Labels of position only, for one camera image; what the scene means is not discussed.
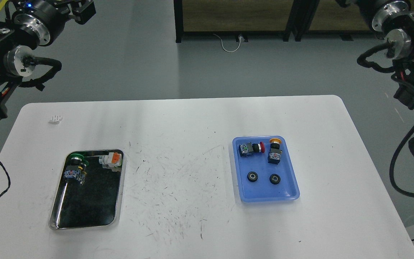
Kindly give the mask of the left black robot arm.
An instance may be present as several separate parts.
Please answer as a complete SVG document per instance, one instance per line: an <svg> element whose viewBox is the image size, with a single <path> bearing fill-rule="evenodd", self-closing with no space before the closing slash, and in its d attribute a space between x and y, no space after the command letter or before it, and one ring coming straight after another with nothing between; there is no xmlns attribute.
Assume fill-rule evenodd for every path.
<svg viewBox="0 0 414 259"><path fill-rule="evenodd" d="M73 20L87 23L95 14L92 0L7 0L0 21L0 120L6 102L18 87L44 90L45 82L62 69L59 60L36 57L39 46L50 46Z"/></svg>

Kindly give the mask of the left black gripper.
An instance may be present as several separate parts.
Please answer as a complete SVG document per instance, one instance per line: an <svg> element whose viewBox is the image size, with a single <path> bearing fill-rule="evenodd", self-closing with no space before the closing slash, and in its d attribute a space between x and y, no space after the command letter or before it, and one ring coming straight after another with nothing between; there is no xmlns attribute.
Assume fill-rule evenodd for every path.
<svg viewBox="0 0 414 259"><path fill-rule="evenodd" d="M74 20L80 25L87 23L96 14L93 0L55 0L53 5L67 20Z"/></svg>

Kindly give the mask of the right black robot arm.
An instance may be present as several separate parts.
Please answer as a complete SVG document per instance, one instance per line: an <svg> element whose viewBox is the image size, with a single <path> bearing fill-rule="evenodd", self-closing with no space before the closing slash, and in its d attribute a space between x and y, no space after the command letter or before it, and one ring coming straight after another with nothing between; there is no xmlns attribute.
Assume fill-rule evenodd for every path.
<svg viewBox="0 0 414 259"><path fill-rule="evenodd" d="M357 63L380 73L391 74L398 84L394 98L414 110L414 0L338 0L338 5L356 5L369 28L384 42L361 54ZM395 181L395 165L407 145L414 157L414 124L398 144L389 167L389 179L397 192L414 198Z"/></svg>

